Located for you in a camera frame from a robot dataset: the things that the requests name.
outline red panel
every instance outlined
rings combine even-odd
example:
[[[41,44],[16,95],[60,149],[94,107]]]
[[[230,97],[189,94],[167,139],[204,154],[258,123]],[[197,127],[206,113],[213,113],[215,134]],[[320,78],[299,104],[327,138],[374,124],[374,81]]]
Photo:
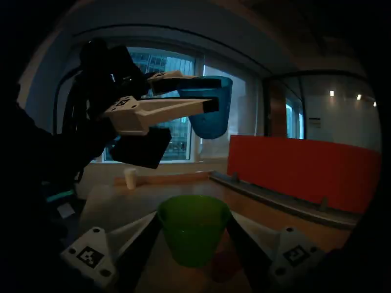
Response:
[[[227,173],[300,199],[363,213],[380,175],[381,155],[329,142],[234,135]]]

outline white cup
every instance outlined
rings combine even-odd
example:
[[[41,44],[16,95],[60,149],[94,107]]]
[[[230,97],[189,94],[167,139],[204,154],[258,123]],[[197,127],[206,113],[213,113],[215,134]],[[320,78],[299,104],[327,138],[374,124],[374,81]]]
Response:
[[[137,170],[135,168],[126,168],[124,170],[126,187],[129,190],[133,190],[136,188],[137,183]]]

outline wooden table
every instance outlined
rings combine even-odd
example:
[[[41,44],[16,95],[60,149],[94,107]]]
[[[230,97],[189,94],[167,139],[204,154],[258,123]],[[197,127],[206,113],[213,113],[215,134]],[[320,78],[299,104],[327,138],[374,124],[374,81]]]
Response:
[[[349,230],[339,230],[301,219],[271,208],[209,180],[209,173],[137,178],[137,188],[128,190],[120,178],[112,186],[95,186],[80,220],[80,234],[94,226],[113,231],[157,209],[170,197],[183,194],[208,195],[224,201],[231,210],[269,227],[296,227],[324,251],[340,248]]]

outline wall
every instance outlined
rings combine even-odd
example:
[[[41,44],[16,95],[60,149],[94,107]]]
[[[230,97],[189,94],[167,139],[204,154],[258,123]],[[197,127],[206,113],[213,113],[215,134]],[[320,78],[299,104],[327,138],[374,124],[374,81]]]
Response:
[[[24,104],[25,111],[37,127],[49,132],[52,132],[54,93],[67,61],[70,41],[71,35],[67,31],[59,32],[39,66],[31,63],[20,80],[22,90],[18,101],[22,106]]]
[[[345,77],[304,77],[307,139],[381,151],[381,131],[374,95],[363,82]],[[334,97],[329,94],[334,90]],[[320,118],[320,124],[309,118]]]

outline green cup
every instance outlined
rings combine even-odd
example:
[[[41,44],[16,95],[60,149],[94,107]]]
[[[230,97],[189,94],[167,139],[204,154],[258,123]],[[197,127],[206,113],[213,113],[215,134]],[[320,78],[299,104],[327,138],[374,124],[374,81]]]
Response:
[[[157,214],[173,259],[202,267],[212,259],[231,212],[216,198],[181,195],[162,203]]]

